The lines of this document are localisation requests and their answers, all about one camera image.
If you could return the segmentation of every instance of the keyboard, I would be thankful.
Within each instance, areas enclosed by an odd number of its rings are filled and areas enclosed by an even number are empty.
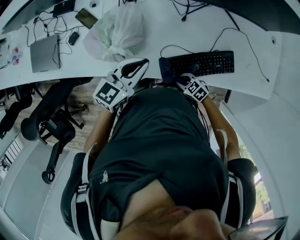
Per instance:
[[[233,51],[199,52],[167,59],[173,69],[185,69],[198,63],[199,70],[194,73],[195,76],[234,73]]]

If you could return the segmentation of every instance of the eyeglasses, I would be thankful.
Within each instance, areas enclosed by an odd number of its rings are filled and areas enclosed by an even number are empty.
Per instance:
[[[241,227],[229,235],[229,240],[268,240],[276,236],[280,239],[288,217],[263,220]]]

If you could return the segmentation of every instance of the desk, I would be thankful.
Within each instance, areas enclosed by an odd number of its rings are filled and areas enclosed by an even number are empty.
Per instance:
[[[0,18],[0,29],[11,18],[27,0],[13,1]],[[118,5],[115,0],[101,0],[96,8],[89,7],[90,1],[77,1],[76,11],[86,8],[97,18],[112,7]],[[179,45],[192,52],[207,52],[227,27],[234,27],[228,15],[220,8],[206,7],[188,15],[186,22],[181,18],[173,4],[169,0],[138,0],[138,6],[144,15],[145,41],[140,46],[137,57],[150,60],[150,66],[144,77],[160,78],[158,58],[160,50],[166,45]],[[179,11],[184,12],[185,7],[178,6]],[[75,19],[75,12],[64,15],[68,29],[80,26]],[[46,19],[48,14],[41,14]],[[253,55],[246,37],[234,30],[226,30],[218,40],[214,49],[220,51],[232,50],[235,57],[235,73],[223,75],[204,76],[202,79],[208,85],[240,91],[257,97],[269,99],[276,81],[278,66],[280,63],[282,34],[280,32],[265,32],[255,24],[232,14],[240,29],[245,32],[259,59],[262,71],[269,78],[267,82],[259,71],[255,56]],[[34,42],[33,19],[27,26],[30,29],[29,44]],[[22,27],[13,33],[13,37],[21,36],[23,46],[23,57],[18,66],[8,66],[0,70],[0,89],[12,87],[25,83],[39,82],[45,80],[84,77],[84,76],[106,76],[116,63],[96,60],[88,55],[82,39],[88,29],[80,28],[79,41],[72,47],[72,55],[61,55],[62,68],[56,71],[44,73],[32,73],[30,61],[30,49],[26,47],[27,30]],[[46,37],[41,22],[36,25],[37,39]],[[276,44],[272,43],[272,37],[276,38]],[[68,46],[60,45],[60,51],[67,53]],[[181,49],[169,47],[163,51],[164,57],[187,54]]]

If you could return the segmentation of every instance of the black t-shirt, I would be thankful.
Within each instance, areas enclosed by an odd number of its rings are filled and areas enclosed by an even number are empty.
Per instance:
[[[70,203],[81,183],[83,155],[74,159],[61,201],[63,218],[71,230]],[[105,171],[107,182],[103,181]],[[121,221],[130,196],[155,179],[176,205],[211,209],[220,217],[228,171],[243,185],[245,224],[255,207],[253,163],[241,158],[229,161],[226,168],[210,148],[196,111],[182,93],[169,88],[143,90],[124,108],[111,140],[93,167],[89,166],[95,226],[100,226],[101,219]],[[237,188],[231,183],[225,222],[237,227],[239,214]]]

